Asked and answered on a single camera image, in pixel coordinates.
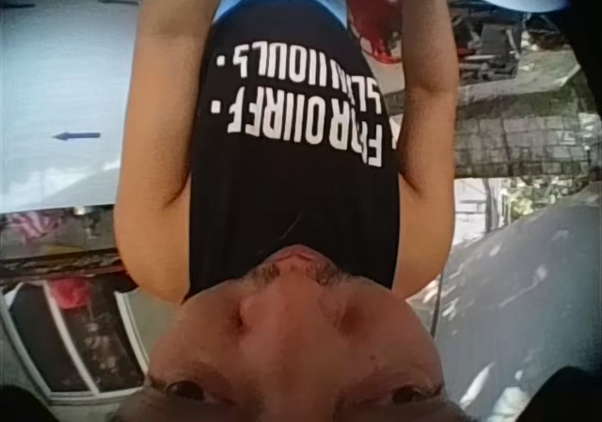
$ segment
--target eye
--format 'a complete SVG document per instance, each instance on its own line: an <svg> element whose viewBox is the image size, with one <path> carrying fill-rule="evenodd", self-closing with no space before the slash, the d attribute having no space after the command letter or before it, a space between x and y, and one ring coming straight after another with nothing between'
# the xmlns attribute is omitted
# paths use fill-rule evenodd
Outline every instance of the eye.
<svg viewBox="0 0 602 422"><path fill-rule="evenodd" d="M372 406L389 406L402 403L413 403L417 401L425 401L436 395L436 391L427 391L425 389L407 385L389 392L379 399L368 401Z"/></svg>
<svg viewBox="0 0 602 422"><path fill-rule="evenodd" d="M391 403L411 403L415 401L426 400L431 397L431 393L413 386L405 386L397 389L391 395Z"/></svg>
<svg viewBox="0 0 602 422"><path fill-rule="evenodd" d="M176 382L170 384L166 388L166 392L170 396L179 397L181 399L191 399L205 401L205 391L193 382Z"/></svg>

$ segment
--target pavement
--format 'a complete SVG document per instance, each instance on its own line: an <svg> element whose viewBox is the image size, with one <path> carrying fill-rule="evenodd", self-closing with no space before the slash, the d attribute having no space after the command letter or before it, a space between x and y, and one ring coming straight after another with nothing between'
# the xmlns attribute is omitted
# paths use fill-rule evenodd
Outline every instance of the pavement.
<svg viewBox="0 0 602 422"><path fill-rule="evenodd" d="M470 415L514 420L560 368L598 370L601 198L602 183L593 184L452 251L436 345L448 393ZM427 323L428 294L414 302Z"/></svg>

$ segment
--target blue arrow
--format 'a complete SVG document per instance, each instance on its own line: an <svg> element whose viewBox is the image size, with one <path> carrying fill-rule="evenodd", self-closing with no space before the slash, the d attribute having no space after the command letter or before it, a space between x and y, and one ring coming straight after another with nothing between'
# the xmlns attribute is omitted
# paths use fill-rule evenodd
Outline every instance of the blue arrow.
<svg viewBox="0 0 602 422"><path fill-rule="evenodd" d="M101 133L60 133L59 135L55 135L53 138L66 142L67 140L78 138L101 138Z"/></svg>

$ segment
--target nose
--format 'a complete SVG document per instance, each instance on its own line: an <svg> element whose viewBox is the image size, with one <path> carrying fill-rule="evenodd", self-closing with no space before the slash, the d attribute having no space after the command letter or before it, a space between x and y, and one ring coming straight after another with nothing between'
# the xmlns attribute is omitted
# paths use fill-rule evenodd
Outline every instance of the nose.
<svg viewBox="0 0 602 422"><path fill-rule="evenodd" d="M275 420L292 420L292 408L298 420L332 415L345 355L338 329L344 307L335 289L286 272L242 301L241 347Z"/></svg>

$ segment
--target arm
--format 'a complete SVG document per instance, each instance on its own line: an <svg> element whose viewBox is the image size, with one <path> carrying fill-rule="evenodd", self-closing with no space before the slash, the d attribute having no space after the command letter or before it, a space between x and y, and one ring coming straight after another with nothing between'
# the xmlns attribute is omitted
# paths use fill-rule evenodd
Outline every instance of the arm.
<svg viewBox="0 0 602 422"><path fill-rule="evenodd" d="M400 243L394 291L407 298L441 273L454 227L458 59L447 0L404 0Z"/></svg>
<svg viewBox="0 0 602 422"><path fill-rule="evenodd" d="M115 233L133 280L174 303L189 286L189 144L219 2L144 0L138 22Z"/></svg>

